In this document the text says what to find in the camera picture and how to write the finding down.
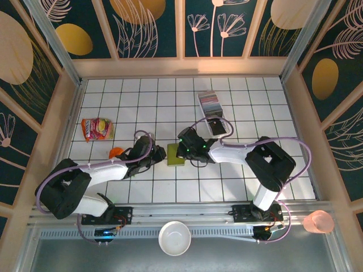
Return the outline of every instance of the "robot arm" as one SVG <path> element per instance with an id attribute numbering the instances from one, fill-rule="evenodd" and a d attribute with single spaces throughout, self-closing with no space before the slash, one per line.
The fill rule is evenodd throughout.
<path id="1" fill-rule="evenodd" d="M 89 214 L 98 218 L 102 217 L 105 222 L 108 222 L 113 216 L 115 206 L 103 194 L 92 193 L 91 188 L 109 180 L 127 179 L 139 173 L 141 169 L 148 170 L 152 165 L 161 162 L 166 157 L 165 150 L 157 146 L 153 140 L 152 149 L 147 157 L 128 163 L 146 154 L 149 143 L 149 137 L 141 136 L 133 148 L 117 156 L 116 160 L 112 159 L 96 166 L 77 167 L 77 163 L 71 159 L 62 160 L 49 175 L 70 167 L 79 169 L 66 171 L 51 179 L 44 186 L 40 201 L 57 219 L 63 219 L 71 214 Z"/>
<path id="2" fill-rule="evenodd" d="M 278 193 L 283 189 L 295 161 L 274 142 L 246 147 L 238 143 L 234 147 L 224 146 L 217 139 L 207 141 L 199 137 L 194 128 L 188 127 L 179 135 L 179 147 L 176 155 L 180 158 L 197 160 L 203 163 L 236 163 L 249 166 L 260 186 L 251 204 L 251 213 L 258 219 L 270 214 L 270 207 Z M 259 141 L 269 139 L 261 137 Z"/>

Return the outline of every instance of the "white bowl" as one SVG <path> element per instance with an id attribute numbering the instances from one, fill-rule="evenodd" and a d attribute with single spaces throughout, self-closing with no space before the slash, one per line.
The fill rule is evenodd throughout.
<path id="1" fill-rule="evenodd" d="M 161 249 L 170 256 L 182 255 L 191 245 L 192 235 L 188 227 L 181 222 L 165 224 L 159 234 Z"/>

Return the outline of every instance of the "yellow sponge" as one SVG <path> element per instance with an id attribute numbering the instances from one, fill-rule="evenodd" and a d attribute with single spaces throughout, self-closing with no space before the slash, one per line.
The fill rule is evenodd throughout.
<path id="1" fill-rule="evenodd" d="M 178 143 L 168 144 L 167 164 L 168 166 L 184 166 L 185 159 L 177 158 L 176 151 L 178 150 Z"/>

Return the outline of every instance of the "pink cup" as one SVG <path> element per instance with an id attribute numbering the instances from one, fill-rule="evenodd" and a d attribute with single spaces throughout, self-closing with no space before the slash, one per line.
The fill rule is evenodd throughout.
<path id="1" fill-rule="evenodd" d="M 302 222 L 304 229 L 312 233 L 329 233 L 334 229 L 334 221 L 330 214 L 325 211 L 314 211 L 304 218 Z"/>

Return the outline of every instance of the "grid tile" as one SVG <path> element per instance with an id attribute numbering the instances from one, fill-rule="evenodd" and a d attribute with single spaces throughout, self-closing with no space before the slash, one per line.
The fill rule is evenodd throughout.
<path id="1" fill-rule="evenodd" d="M 229 91 L 228 78 L 212 78 L 212 88 L 214 91 Z"/>
<path id="2" fill-rule="evenodd" d="M 89 160 L 92 142 L 73 142 L 69 157 L 73 160 Z"/>
<path id="3" fill-rule="evenodd" d="M 232 105 L 232 98 L 230 92 L 217 91 L 218 101 L 222 106 Z"/>
<path id="4" fill-rule="evenodd" d="M 279 77 L 263 78 L 267 90 L 282 90 L 282 85 Z"/>
<path id="5" fill-rule="evenodd" d="M 249 92 L 252 105 L 268 105 L 268 97 L 266 91 Z"/>
<path id="6" fill-rule="evenodd" d="M 177 92 L 177 106 L 194 106 L 194 92 Z"/>
<path id="7" fill-rule="evenodd" d="M 252 110 L 256 121 L 273 120 L 271 107 L 269 105 L 253 105 Z"/>
<path id="8" fill-rule="evenodd" d="M 138 93 L 123 92 L 121 94 L 120 107 L 137 107 Z"/>
<path id="9" fill-rule="evenodd" d="M 138 180 L 130 182 L 129 203 L 150 203 L 152 198 L 152 180 Z"/>
<path id="10" fill-rule="evenodd" d="M 124 79 L 123 92 L 138 92 L 140 90 L 140 79 Z"/>
<path id="11" fill-rule="evenodd" d="M 223 179 L 223 196 L 225 201 L 246 201 L 247 193 L 244 179 Z"/>
<path id="12" fill-rule="evenodd" d="M 287 105 L 271 106 L 273 119 L 275 120 L 291 120 L 290 109 Z"/>
<path id="13" fill-rule="evenodd" d="M 78 123 L 82 122 L 82 119 L 91 119 L 98 116 L 99 108 L 82 108 L 79 112 Z"/>
<path id="14" fill-rule="evenodd" d="M 117 114 L 118 123 L 135 123 L 136 122 L 137 108 L 119 108 Z"/>
<path id="15" fill-rule="evenodd" d="M 140 92 L 157 92 L 158 79 L 157 78 L 143 78 L 140 83 Z"/>
<path id="16" fill-rule="evenodd" d="M 200 201 L 223 201 L 221 179 L 200 180 Z"/>
<path id="17" fill-rule="evenodd" d="M 251 106 L 233 106 L 236 121 L 253 121 L 254 114 Z"/>
<path id="18" fill-rule="evenodd" d="M 209 163 L 206 167 L 201 167 L 204 163 L 199 163 L 199 178 L 201 179 L 221 179 L 221 167 L 218 163 Z"/>
<path id="19" fill-rule="evenodd" d="M 250 95 L 247 91 L 231 92 L 234 105 L 251 105 Z"/>
<path id="20" fill-rule="evenodd" d="M 98 116 L 100 118 L 109 119 L 113 123 L 116 123 L 116 121 L 117 121 L 117 112 L 118 111 L 119 111 L 118 108 L 100 108 L 100 112 L 99 112 Z"/>
<path id="21" fill-rule="evenodd" d="M 156 107 L 139 107 L 137 110 L 137 122 L 155 122 L 157 119 Z"/>
<path id="22" fill-rule="evenodd" d="M 247 87 L 250 91 L 265 90 L 265 84 L 262 78 L 246 78 Z"/>
<path id="23" fill-rule="evenodd" d="M 155 138 L 156 140 L 174 140 L 175 123 L 157 123 Z"/>
<path id="24" fill-rule="evenodd" d="M 316 199 L 310 178 L 299 177 L 291 182 L 295 199 Z"/>
<path id="25" fill-rule="evenodd" d="M 176 107 L 177 122 L 195 121 L 195 113 L 193 106 Z"/>
<path id="26" fill-rule="evenodd" d="M 175 108 L 157 107 L 157 122 L 175 122 Z"/>
<path id="27" fill-rule="evenodd" d="M 175 91 L 175 78 L 159 78 L 158 91 L 159 92 L 174 92 Z"/>
<path id="28" fill-rule="evenodd" d="M 243 177 L 242 166 L 235 163 L 221 163 L 222 179 L 240 179 Z"/>
<path id="29" fill-rule="evenodd" d="M 176 167 L 176 179 L 178 179 L 178 180 L 197 180 L 198 179 L 198 168 L 192 166 L 191 162 L 189 160 L 186 160 L 184 166 Z"/>
<path id="30" fill-rule="evenodd" d="M 116 124 L 115 140 L 134 140 L 135 123 Z"/>
<path id="31" fill-rule="evenodd" d="M 138 97 L 138 106 L 155 106 L 157 103 L 157 93 L 156 92 L 140 92 Z"/>
<path id="32" fill-rule="evenodd" d="M 252 201 L 261 183 L 256 178 L 246 178 L 244 179 L 244 182 L 246 184 L 247 200 Z"/>
<path id="33" fill-rule="evenodd" d="M 129 202 L 130 181 L 109 181 L 106 196 L 115 204 Z"/>
<path id="34" fill-rule="evenodd" d="M 83 98 L 83 108 L 98 108 L 101 105 L 102 93 L 86 93 Z"/>
<path id="35" fill-rule="evenodd" d="M 104 92 L 121 92 L 122 87 L 122 79 L 107 79 L 104 85 Z"/>
<path id="36" fill-rule="evenodd" d="M 108 154 L 113 147 L 112 141 L 93 142 L 91 160 L 107 160 Z"/>
<path id="37" fill-rule="evenodd" d="M 211 91 L 212 83 L 210 78 L 195 78 L 194 79 L 194 90 L 195 91 Z"/>
<path id="38" fill-rule="evenodd" d="M 152 135 L 155 135 L 156 132 L 155 123 L 137 123 L 136 130 L 143 130 L 148 133 L 152 133 Z"/>
<path id="39" fill-rule="evenodd" d="M 212 86 L 222 104 L 223 115 L 235 128 L 229 142 L 256 142 L 263 135 L 296 136 L 278 78 L 90 80 L 70 158 L 81 165 L 104 162 L 111 148 L 132 147 L 133 134 L 138 129 L 155 134 L 156 144 L 167 151 L 167 145 L 177 141 L 180 131 L 202 118 L 197 94 L 211 90 Z M 79 123 L 83 118 L 97 117 L 108 118 L 115 124 L 114 140 L 85 142 Z M 204 122 L 196 130 L 204 139 L 210 138 Z M 295 175 L 305 166 L 299 144 L 292 141 L 279 144 L 294 157 Z M 168 167 L 165 160 L 128 180 L 104 182 L 89 188 L 89 192 L 106 193 L 114 203 L 244 201 L 253 199 L 259 184 L 246 165 L 222 163 L 195 168 L 186 161 L 185 166 Z M 288 185 L 280 198 L 315 199 L 308 173 Z"/>
<path id="40" fill-rule="evenodd" d="M 238 138 L 257 138 L 255 122 L 236 122 Z"/>
<path id="41" fill-rule="evenodd" d="M 267 91 L 268 99 L 271 105 L 287 105 L 284 91 Z"/>
<path id="42" fill-rule="evenodd" d="M 176 181 L 177 202 L 199 202 L 199 181 L 198 180 L 177 180 Z"/>
<path id="43" fill-rule="evenodd" d="M 246 91 L 247 83 L 245 78 L 229 78 L 231 91 Z"/>
<path id="44" fill-rule="evenodd" d="M 104 79 L 92 79 L 87 83 L 86 92 L 103 92 L 103 88 L 105 86 Z"/>
<path id="45" fill-rule="evenodd" d="M 177 78 L 176 79 L 177 91 L 193 91 L 193 79 L 192 78 Z"/>
<path id="46" fill-rule="evenodd" d="M 293 121 L 275 121 L 279 137 L 296 137 Z"/>
<path id="47" fill-rule="evenodd" d="M 175 202 L 175 180 L 154 180 L 153 202 L 170 203 Z"/>
<path id="48" fill-rule="evenodd" d="M 158 95 L 158 107 L 175 106 L 175 92 L 161 92 Z"/>
<path id="49" fill-rule="evenodd" d="M 273 121 L 257 121 L 255 124 L 259 138 L 262 136 L 267 136 L 270 138 L 277 137 L 276 127 Z"/>
<path id="50" fill-rule="evenodd" d="M 102 96 L 101 108 L 118 107 L 120 96 L 121 94 L 116 92 L 104 93 Z"/>

